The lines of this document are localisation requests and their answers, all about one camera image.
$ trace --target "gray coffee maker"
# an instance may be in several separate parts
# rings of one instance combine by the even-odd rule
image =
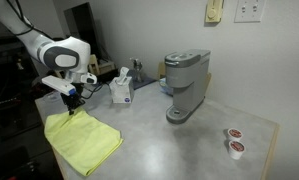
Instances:
[[[173,105],[167,120],[182,124],[203,102],[207,84],[210,51],[191,49],[165,57],[166,83],[173,88]]]

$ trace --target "light switch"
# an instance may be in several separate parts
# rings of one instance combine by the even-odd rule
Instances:
[[[206,22],[220,22],[222,17],[223,0],[209,0],[206,11]]]
[[[260,22],[265,0],[239,0],[235,22]]]

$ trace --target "gray countertop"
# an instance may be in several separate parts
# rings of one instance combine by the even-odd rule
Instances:
[[[65,112],[62,100],[36,100],[41,119]],[[166,120],[172,97],[153,83],[135,91],[132,104],[113,104],[108,86],[83,106],[89,115],[120,130],[124,142],[90,176],[84,177],[55,151],[65,179],[265,179],[278,125],[205,99],[181,125]],[[246,152],[240,160],[228,154],[226,130],[237,128]]]

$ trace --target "microfiber towel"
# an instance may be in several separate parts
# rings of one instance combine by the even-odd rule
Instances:
[[[89,116],[81,107],[48,116],[45,136],[79,173],[90,175],[122,143],[120,132]]]

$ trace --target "white tissue box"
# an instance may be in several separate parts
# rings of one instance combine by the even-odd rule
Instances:
[[[127,77],[122,85],[116,83],[117,79],[109,84],[113,103],[131,103],[134,96],[132,78]]]

